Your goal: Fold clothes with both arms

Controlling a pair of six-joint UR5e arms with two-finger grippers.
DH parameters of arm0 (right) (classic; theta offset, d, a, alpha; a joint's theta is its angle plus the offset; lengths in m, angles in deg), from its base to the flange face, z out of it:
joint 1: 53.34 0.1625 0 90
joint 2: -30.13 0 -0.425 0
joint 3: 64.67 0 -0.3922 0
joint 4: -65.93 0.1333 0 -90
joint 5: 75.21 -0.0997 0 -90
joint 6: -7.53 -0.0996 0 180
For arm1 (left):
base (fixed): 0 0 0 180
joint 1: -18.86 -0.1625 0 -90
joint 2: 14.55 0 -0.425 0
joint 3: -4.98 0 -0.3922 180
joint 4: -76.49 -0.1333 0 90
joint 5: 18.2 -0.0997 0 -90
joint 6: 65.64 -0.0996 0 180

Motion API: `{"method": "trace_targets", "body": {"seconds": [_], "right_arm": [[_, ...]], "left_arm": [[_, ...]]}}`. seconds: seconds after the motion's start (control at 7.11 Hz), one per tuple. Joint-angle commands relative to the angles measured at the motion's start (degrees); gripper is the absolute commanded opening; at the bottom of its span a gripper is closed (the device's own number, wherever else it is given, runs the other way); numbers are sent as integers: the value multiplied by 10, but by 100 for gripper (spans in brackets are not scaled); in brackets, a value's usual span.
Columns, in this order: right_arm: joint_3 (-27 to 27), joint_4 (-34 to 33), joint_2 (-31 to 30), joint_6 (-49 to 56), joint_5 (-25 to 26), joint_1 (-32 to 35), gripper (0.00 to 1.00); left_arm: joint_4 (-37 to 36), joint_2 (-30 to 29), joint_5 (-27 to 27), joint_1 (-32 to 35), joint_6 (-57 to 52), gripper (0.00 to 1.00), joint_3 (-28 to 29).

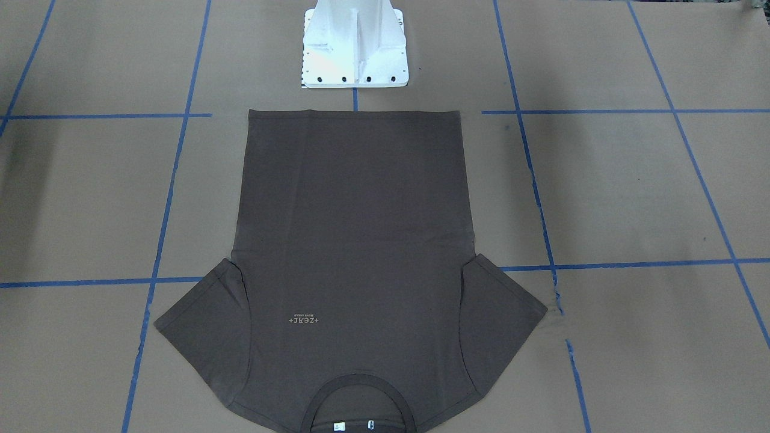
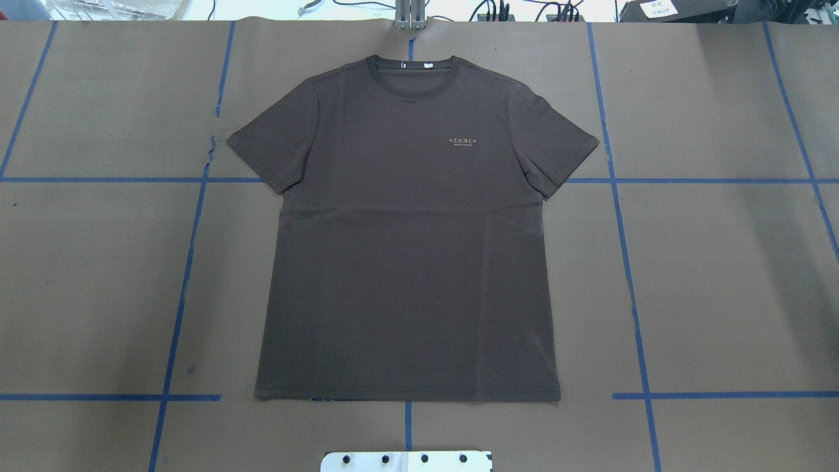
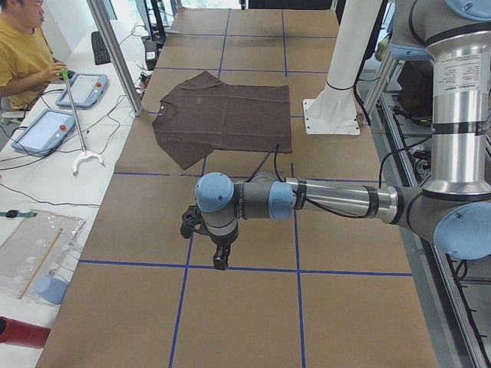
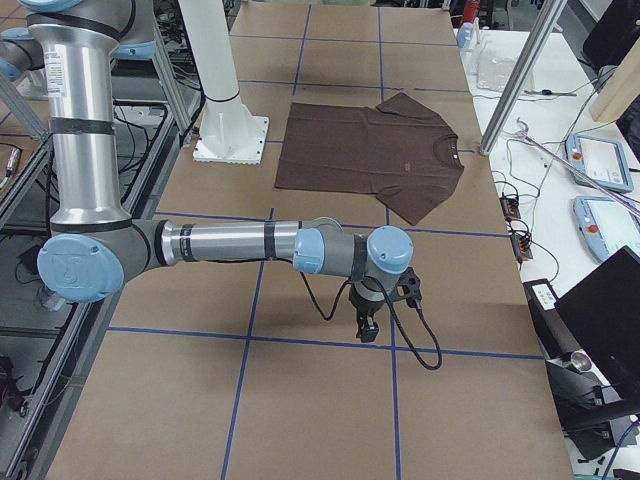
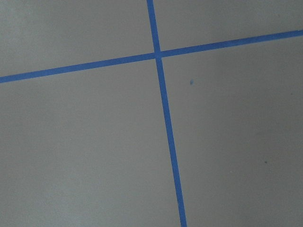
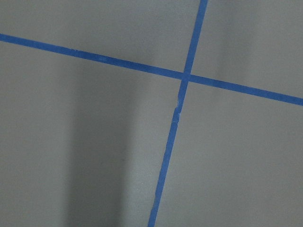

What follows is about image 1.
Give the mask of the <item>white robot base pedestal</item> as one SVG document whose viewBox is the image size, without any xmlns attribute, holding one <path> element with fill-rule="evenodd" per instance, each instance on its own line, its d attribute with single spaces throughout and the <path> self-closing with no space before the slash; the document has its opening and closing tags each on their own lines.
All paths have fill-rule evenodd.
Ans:
<svg viewBox="0 0 770 433">
<path fill-rule="evenodd" d="M 303 24 L 303 88 L 408 85 L 404 14 L 392 2 L 319 1 Z"/>
</svg>

